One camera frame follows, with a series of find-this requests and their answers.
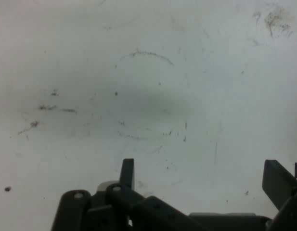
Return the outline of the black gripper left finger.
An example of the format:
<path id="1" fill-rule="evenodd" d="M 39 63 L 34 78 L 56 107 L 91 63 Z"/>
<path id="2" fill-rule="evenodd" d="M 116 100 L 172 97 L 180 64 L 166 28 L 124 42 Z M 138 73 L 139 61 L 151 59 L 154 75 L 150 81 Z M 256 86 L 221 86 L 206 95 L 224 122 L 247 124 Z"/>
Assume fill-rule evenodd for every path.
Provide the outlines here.
<path id="1" fill-rule="evenodd" d="M 124 159 L 119 180 L 91 195 L 86 190 L 64 193 L 53 231 L 204 231 L 194 219 L 134 190 L 134 159 Z"/>

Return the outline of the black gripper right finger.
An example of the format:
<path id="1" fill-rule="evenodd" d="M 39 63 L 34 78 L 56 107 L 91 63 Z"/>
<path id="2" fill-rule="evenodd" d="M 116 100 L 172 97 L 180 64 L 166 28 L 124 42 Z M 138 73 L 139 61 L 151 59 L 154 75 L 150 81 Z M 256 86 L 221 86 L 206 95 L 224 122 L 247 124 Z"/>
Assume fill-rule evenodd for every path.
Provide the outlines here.
<path id="1" fill-rule="evenodd" d="M 278 209 L 267 230 L 297 231 L 297 179 L 278 161 L 266 160 L 262 188 Z"/>

